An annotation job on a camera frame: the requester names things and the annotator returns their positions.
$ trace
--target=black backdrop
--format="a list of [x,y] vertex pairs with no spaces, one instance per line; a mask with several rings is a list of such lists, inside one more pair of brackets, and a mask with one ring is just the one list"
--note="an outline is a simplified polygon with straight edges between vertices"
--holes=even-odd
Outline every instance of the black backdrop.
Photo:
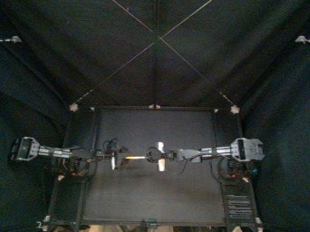
[[[153,14],[156,2],[117,1],[124,11],[115,1],[1,1],[0,37],[22,40],[0,43],[1,227],[44,216],[38,173],[6,166],[10,141],[26,135],[60,146],[69,103],[153,41],[128,13],[164,35],[207,3],[160,1]],[[306,0],[213,0],[164,37],[204,79],[159,42],[80,101],[228,107],[221,91],[242,109],[246,136],[264,142],[255,192],[272,230],[310,224],[310,45],[294,42],[310,36],[308,18]]]

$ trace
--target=cable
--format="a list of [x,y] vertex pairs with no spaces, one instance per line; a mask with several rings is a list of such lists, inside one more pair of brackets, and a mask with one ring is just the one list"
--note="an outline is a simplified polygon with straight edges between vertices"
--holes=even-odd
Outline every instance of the cable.
[[169,169],[169,162],[167,162],[167,169],[168,169],[168,171],[171,172],[171,174],[173,174],[173,175],[180,175],[180,174],[184,172],[185,168],[187,168],[187,163],[188,163],[188,159],[185,160],[185,164],[184,164],[184,166],[183,166],[181,171],[180,171],[180,172],[172,172],[171,169]]

